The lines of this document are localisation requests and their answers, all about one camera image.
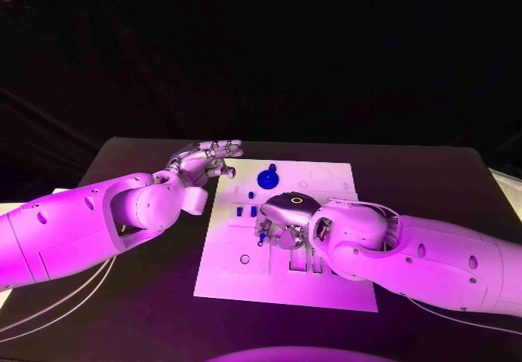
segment table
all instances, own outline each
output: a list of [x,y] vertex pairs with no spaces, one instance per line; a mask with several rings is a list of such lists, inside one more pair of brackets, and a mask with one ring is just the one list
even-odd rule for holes
[[[170,154],[189,142],[111,139],[80,186],[160,170]],[[245,142],[243,150],[248,158],[352,163],[362,201],[522,241],[514,211],[471,149]],[[40,332],[0,344],[1,357],[199,361],[249,348],[308,345],[396,360],[522,358],[522,336],[437,317],[379,286],[377,314],[193,297],[216,182],[213,179],[206,185],[210,194],[202,216],[183,213],[157,239],[116,258],[86,304]],[[52,304],[92,272],[14,290],[0,311],[1,325]],[[16,331],[43,324],[83,296]],[[520,318],[444,313],[522,330]]]

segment robotic hand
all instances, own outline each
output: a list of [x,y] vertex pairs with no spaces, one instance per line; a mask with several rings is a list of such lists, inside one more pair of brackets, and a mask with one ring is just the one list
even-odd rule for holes
[[308,244],[349,280],[439,308],[522,317],[522,246],[461,226],[288,192],[261,206],[253,233],[282,249]]
[[157,237],[184,210],[200,215],[209,177],[235,170],[240,141],[191,144],[165,169],[47,195],[0,216],[0,290],[80,272]]

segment white cable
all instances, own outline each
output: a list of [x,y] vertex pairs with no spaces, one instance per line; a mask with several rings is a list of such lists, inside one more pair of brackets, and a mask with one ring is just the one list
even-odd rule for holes
[[111,264],[108,265],[108,268],[106,268],[106,271],[105,271],[105,274],[103,274],[103,277],[101,278],[101,281],[98,283],[98,285],[95,286],[95,289],[91,291],[89,295],[85,297],[85,299],[78,303],[78,305],[65,313],[62,314],[54,320],[52,320],[47,324],[43,324],[39,328],[34,328],[33,330],[30,330],[29,332],[26,333],[21,333],[18,334],[17,336],[14,337],[10,337],[10,338],[5,338],[5,339],[1,339],[0,340],[0,343],[1,342],[5,342],[5,341],[10,341],[11,339],[16,339],[16,338],[20,338],[23,336],[27,336],[30,333],[39,331],[40,329],[43,329],[44,327],[50,326],[54,322],[57,322],[62,318],[65,318],[80,306],[82,304],[86,302],[86,300],[91,298],[92,294],[95,293],[95,291],[98,290],[101,284],[103,283],[103,280],[106,278],[106,275],[108,275],[108,272],[111,271],[111,267],[112,267],[112,264],[114,264],[114,260],[116,259],[116,257],[112,257],[112,261],[111,261]]
[[91,276],[91,278],[86,280],[86,282],[79,286],[79,288],[69,294],[66,295],[53,305],[49,305],[49,307],[46,307],[43,310],[40,310],[39,313],[34,313],[33,315],[27,316],[24,319],[21,319],[20,321],[14,322],[13,324],[10,324],[8,326],[0,328],[0,333],[4,332],[5,330],[8,330],[10,328],[18,326],[21,323],[30,321],[33,318],[36,318],[39,315],[41,315],[43,313],[46,313],[49,310],[53,309],[53,307],[56,307],[57,305],[60,305],[67,299],[72,298],[72,296],[86,287],[86,285],[93,281],[95,277],[98,276],[98,274],[101,273],[103,267],[106,266],[109,260],[105,261],[105,263],[101,265],[98,271],[95,272],[95,274]]
[[486,325],[483,325],[483,324],[465,322],[465,321],[461,321],[460,319],[451,318],[451,317],[448,317],[447,315],[442,315],[442,314],[437,313],[435,311],[432,311],[431,309],[422,307],[411,298],[408,298],[408,299],[409,299],[409,301],[411,301],[419,308],[422,308],[425,311],[428,311],[429,313],[432,313],[434,315],[438,315],[439,317],[442,317],[442,318],[445,318],[445,319],[450,319],[451,321],[455,321],[455,322],[458,322],[458,323],[468,324],[470,326],[487,328],[487,329],[490,329],[490,330],[499,330],[500,332],[513,333],[513,334],[517,334],[519,336],[522,336],[522,332],[517,332],[516,330],[507,330],[507,329],[500,328],[500,327],[486,326]]

